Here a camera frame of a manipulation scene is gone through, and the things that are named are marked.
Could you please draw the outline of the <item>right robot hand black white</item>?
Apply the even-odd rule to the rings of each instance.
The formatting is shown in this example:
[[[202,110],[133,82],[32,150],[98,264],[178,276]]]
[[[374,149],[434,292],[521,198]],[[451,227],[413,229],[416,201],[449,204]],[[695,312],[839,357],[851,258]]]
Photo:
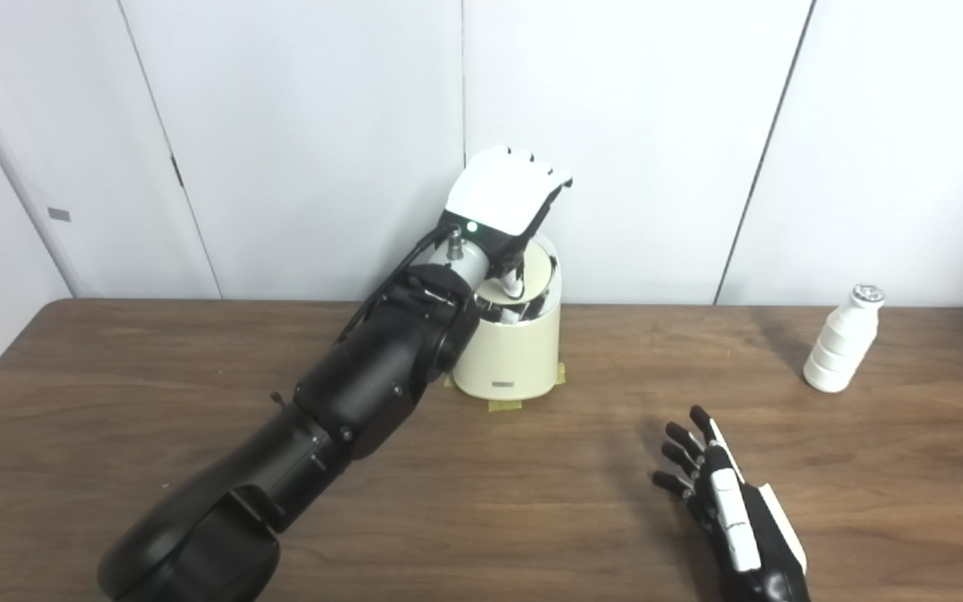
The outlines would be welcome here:
[[[661,453],[679,475],[656,470],[654,487],[680,499],[706,534],[725,601],[809,601],[807,555],[771,485],[749,483],[710,412],[690,408],[695,436],[665,424]]]

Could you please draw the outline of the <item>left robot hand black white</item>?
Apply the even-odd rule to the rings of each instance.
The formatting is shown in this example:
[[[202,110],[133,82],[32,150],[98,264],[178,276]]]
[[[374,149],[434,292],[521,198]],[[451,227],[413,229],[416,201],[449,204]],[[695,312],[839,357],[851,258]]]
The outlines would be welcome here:
[[[455,181],[440,227],[458,227],[486,257],[486,278],[500,279],[509,298],[523,297],[524,255],[552,203],[573,176],[527,150],[498,145],[476,154]]]

